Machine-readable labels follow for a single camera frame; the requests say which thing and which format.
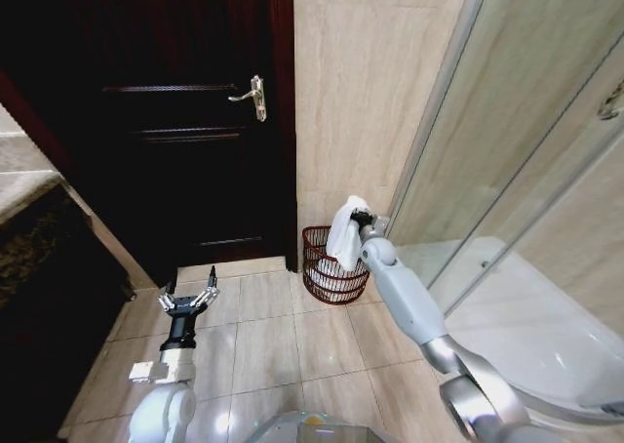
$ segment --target shower enclosure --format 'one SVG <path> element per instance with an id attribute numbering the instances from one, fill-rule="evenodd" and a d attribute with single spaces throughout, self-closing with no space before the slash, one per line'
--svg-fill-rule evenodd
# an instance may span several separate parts
<path id="1" fill-rule="evenodd" d="M 466 0 L 393 204 L 451 333 L 559 427 L 624 423 L 623 33 L 621 0 Z"/>

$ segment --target silver door handle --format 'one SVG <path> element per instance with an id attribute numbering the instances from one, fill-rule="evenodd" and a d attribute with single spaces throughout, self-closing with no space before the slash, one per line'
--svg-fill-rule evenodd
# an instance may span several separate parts
<path id="1" fill-rule="evenodd" d="M 266 120 L 266 102 L 264 100 L 264 81 L 255 75 L 252 77 L 252 89 L 240 97 L 228 97 L 230 101 L 241 101 L 245 99 L 253 99 L 255 105 L 255 117 L 258 121 Z"/>

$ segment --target white shower base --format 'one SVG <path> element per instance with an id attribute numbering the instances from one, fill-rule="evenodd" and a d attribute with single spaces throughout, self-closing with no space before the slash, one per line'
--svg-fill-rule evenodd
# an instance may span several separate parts
<path id="1" fill-rule="evenodd" d="M 402 261 L 431 278 L 458 242 L 400 249 Z M 450 304 L 504 244 L 474 240 L 432 294 Z M 516 388 L 556 406 L 602 414 L 624 399 L 624 341 L 520 255 L 511 253 L 447 319 L 465 347 L 482 354 Z"/>

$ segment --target marble countertop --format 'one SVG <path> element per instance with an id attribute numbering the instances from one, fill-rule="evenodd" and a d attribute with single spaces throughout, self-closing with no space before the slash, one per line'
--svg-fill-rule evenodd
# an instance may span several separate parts
<path id="1" fill-rule="evenodd" d="M 0 224 L 60 184 L 55 171 L 0 174 Z"/>

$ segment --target wastebasket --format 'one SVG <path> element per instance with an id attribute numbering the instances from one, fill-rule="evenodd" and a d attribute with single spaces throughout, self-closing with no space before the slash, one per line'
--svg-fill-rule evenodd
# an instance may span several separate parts
<path id="1" fill-rule="evenodd" d="M 303 229 L 303 284 L 321 302 L 350 303 L 364 292 L 369 272 L 362 260 L 358 260 L 355 270 L 347 272 L 336 258 L 328 256 L 329 234 L 330 227 L 326 225 Z"/>

